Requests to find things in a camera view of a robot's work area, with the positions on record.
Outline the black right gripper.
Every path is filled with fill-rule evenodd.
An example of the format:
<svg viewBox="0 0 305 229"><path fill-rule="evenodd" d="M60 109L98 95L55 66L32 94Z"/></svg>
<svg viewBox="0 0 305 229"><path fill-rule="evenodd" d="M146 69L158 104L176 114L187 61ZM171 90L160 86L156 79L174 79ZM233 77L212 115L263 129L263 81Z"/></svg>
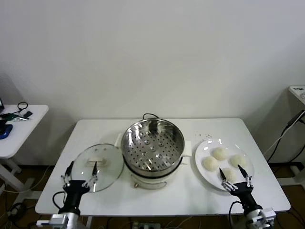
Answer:
<svg viewBox="0 0 305 229"><path fill-rule="evenodd" d="M234 184L236 181L236 173L231 168L220 168L221 185L225 190L229 191L231 195L239 198L244 213L250 213L258 209L258 204L252 196L252 176L249 176L246 170L240 165L238 165L238 168L246 182Z"/></svg>

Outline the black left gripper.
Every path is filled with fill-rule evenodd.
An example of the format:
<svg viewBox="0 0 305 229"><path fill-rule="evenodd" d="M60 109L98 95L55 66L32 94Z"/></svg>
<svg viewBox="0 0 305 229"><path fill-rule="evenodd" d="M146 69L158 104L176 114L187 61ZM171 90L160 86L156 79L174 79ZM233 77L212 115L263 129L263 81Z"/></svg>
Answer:
<svg viewBox="0 0 305 229"><path fill-rule="evenodd" d="M82 195L89 192L89 188L94 185L97 178L97 161L94 164L91 177L88 180L71 180L71 172L74 161L71 161L70 165L66 168L66 171L61 175L63 182L63 189L67 194L63 211L80 211L79 205Z"/></svg>

